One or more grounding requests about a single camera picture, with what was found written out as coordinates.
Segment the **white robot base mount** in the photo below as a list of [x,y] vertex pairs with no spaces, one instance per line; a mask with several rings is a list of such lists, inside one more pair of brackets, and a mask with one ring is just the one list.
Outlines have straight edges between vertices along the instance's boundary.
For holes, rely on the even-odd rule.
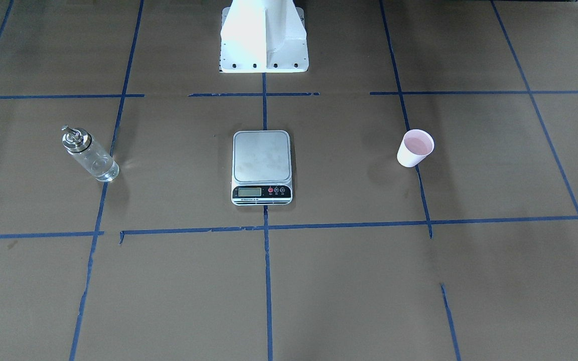
[[309,69],[305,12],[294,1],[233,1],[222,10],[223,73],[302,73]]

